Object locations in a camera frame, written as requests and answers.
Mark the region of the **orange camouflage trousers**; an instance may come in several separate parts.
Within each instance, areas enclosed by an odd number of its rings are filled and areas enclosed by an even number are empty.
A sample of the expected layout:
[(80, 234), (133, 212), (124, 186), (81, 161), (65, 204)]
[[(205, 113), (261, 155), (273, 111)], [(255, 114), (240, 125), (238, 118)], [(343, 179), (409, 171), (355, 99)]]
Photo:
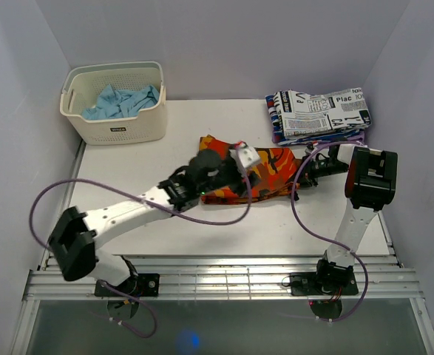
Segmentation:
[[(296, 158), (289, 148), (256, 148), (261, 163), (253, 168), (260, 182), (252, 188), (252, 202), (289, 196), (302, 159)], [(228, 187), (218, 189), (201, 198), (209, 205), (241, 205), (247, 197), (239, 197)]]

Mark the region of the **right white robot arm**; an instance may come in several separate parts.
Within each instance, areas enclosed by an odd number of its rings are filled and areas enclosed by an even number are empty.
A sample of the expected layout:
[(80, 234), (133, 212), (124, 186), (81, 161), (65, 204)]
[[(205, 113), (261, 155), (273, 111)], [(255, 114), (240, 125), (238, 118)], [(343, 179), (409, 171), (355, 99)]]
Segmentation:
[(296, 172), (295, 182), (315, 186), (317, 179), (347, 172), (346, 208), (334, 239), (301, 227), (330, 244), (316, 266), (312, 284), (323, 294), (355, 286), (356, 252), (371, 220), (393, 201), (398, 154), (371, 149), (360, 143), (333, 142), (309, 146)]

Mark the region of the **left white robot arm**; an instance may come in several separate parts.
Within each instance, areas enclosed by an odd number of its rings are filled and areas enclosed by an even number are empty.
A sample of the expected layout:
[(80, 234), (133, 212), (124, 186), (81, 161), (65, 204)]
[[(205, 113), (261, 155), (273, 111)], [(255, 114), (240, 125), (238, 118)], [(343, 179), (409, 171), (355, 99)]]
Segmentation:
[(258, 182), (253, 168), (261, 161), (254, 147), (230, 146), (225, 156), (211, 149), (199, 151), (186, 165), (147, 192), (101, 209), (81, 212), (73, 206), (60, 216), (48, 245), (67, 282), (92, 277), (112, 286), (120, 295), (131, 294), (138, 272), (123, 256), (104, 246), (131, 230), (194, 208), (204, 195), (228, 187), (249, 197)]

